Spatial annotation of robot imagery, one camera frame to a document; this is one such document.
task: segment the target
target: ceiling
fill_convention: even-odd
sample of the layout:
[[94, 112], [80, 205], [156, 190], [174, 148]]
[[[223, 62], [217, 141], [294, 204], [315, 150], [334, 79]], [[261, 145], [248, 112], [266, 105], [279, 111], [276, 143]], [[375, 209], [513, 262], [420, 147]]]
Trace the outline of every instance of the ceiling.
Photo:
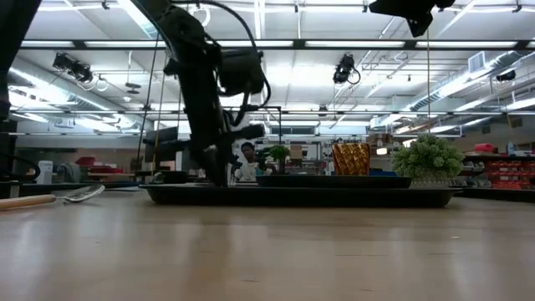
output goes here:
[[[295, 13], [294, 0], [220, 1], [242, 16], [255, 33], [256, 39], [413, 39], [404, 19], [362, 13], [364, 5], [370, 2], [299, 0], [300, 13]], [[121, 3], [107, 3], [110, 10], [100, 8], [100, 1], [95, 0], [43, 0], [26, 39], [152, 39], [140, 28], [131, 14], [121, 7]], [[434, 21], [429, 28], [429, 37], [463, 40], [533, 39], [535, 0], [522, 0], [520, 3], [523, 10], [512, 13], [511, 10], [516, 6], [514, 0], [457, 0], [452, 10], [433, 12]], [[473, 7], [463, 10], [466, 5], [472, 4]], [[195, 15], [201, 21], [206, 17], [204, 12]], [[205, 30], [215, 39], [247, 38], [240, 23], [221, 9], [210, 8], [210, 21]], [[133, 51], [130, 74], [127, 72], [127, 51], [21, 50], [18, 56], [75, 84], [73, 78], [67, 74], [59, 74], [52, 67], [57, 53], [67, 53], [72, 58], [89, 64], [91, 70], [109, 84], [107, 89], [100, 91], [96, 88], [103, 88], [105, 84], [101, 82], [90, 90], [90, 93], [110, 100], [119, 107], [139, 110], [148, 98], [151, 107], [156, 110], [160, 108], [160, 102], [163, 103], [163, 110], [178, 110], [181, 88], [177, 80], [163, 76], [165, 51]], [[401, 110], [400, 103], [410, 101], [415, 95], [427, 91], [428, 80], [432, 88], [439, 81], [465, 68], [467, 60], [476, 54], [476, 51], [350, 51], [356, 62], [364, 58], [358, 65], [362, 80], [351, 89], [348, 89], [348, 86], [335, 86], [332, 80], [334, 66], [348, 51], [266, 50], [264, 53], [265, 73], [273, 88], [270, 105], [280, 105], [286, 110], [317, 110], [320, 105], [329, 105], [330, 110]], [[154, 56], [154, 74], [151, 80], [150, 71]], [[535, 71], [534, 68], [531, 61], [526, 61], [517, 67], [517, 79], [529, 79], [530, 74]], [[141, 85], [138, 95], [126, 93], [127, 81]], [[450, 99], [472, 101], [490, 94], [491, 89], [504, 89], [511, 84], [513, 82], [496, 83], [491, 87], [489, 80], [484, 79], [450, 95]], [[94, 82], [85, 85], [85, 88], [89, 89], [93, 85]], [[259, 95], [252, 97], [252, 102], [255, 101], [260, 101]], [[236, 106], [240, 105], [241, 98], [221, 99], [221, 102], [225, 106]], [[164, 119], [170, 118], [173, 116], [164, 116]], [[371, 115], [355, 115], [348, 117], [346, 121], [371, 118]], [[151, 115], [150, 119], [155, 120], [155, 115]]]

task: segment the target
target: wooden stick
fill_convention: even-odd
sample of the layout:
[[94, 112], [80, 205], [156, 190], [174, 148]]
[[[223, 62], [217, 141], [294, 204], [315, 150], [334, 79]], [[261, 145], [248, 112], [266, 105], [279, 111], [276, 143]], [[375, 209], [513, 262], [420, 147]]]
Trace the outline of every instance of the wooden stick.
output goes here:
[[25, 196], [0, 200], [0, 210], [46, 204], [56, 201], [55, 195]]

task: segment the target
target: person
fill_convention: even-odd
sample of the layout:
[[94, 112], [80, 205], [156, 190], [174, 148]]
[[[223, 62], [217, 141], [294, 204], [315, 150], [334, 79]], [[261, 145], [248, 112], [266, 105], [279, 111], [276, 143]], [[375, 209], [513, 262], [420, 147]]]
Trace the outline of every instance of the person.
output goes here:
[[256, 181], [257, 176], [268, 176], [276, 172], [275, 166], [270, 163], [266, 163], [267, 168], [265, 171], [258, 167], [254, 145], [251, 142], [242, 144], [242, 153], [245, 160], [247, 160], [247, 163], [244, 163], [242, 167], [237, 169], [234, 173], [239, 181]]

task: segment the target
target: green plant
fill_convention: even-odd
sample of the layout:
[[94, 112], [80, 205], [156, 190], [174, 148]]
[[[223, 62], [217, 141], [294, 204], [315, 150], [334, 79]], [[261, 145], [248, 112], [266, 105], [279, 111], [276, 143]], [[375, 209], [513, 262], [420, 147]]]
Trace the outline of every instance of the green plant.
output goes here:
[[284, 160], [290, 154], [290, 150], [282, 145], [272, 146], [269, 155], [275, 160]]
[[402, 147], [392, 160], [394, 171], [413, 179], [451, 179], [462, 170], [464, 156], [443, 138], [421, 135], [410, 147]]

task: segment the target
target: potted plant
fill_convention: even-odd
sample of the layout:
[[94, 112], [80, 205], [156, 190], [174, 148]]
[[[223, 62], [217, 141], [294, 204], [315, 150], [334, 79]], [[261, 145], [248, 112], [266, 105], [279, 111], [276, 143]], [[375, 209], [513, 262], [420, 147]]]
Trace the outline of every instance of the potted plant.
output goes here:
[[461, 172], [463, 158], [446, 139], [426, 134], [396, 151], [392, 165], [399, 176], [412, 178], [411, 186], [448, 187]]
[[269, 155], [273, 157], [274, 160], [278, 161], [278, 172], [281, 175], [284, 175], [286, 163], [286, 156], [290, 154], [290, 150], [284, 145], [275, 145], [272, 146], [269, 150]]

